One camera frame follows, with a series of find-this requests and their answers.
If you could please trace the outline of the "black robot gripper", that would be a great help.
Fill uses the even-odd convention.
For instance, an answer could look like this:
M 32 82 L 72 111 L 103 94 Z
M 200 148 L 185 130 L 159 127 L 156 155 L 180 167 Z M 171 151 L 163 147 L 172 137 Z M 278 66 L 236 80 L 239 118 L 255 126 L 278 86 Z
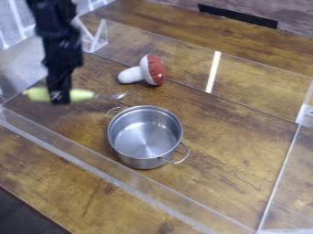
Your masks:
M 72 72 L 82 65 L 80 31 L 76 27 L 38 30 L 42 39 L 44 60 L 48 70 L 46 84 L 49 102 L 68 104 L 70 102 Z

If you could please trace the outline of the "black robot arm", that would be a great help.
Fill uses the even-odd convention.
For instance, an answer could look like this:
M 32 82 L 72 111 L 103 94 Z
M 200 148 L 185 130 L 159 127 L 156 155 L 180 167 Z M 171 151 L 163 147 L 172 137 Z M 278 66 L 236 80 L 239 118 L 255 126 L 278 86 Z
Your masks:
M 72 72 L 82 65 L 80 31 L 72 24 L 77 5 L 73 0 L 25 0 L 25 4 L 42 41 L 49 101 L 68 104 Z

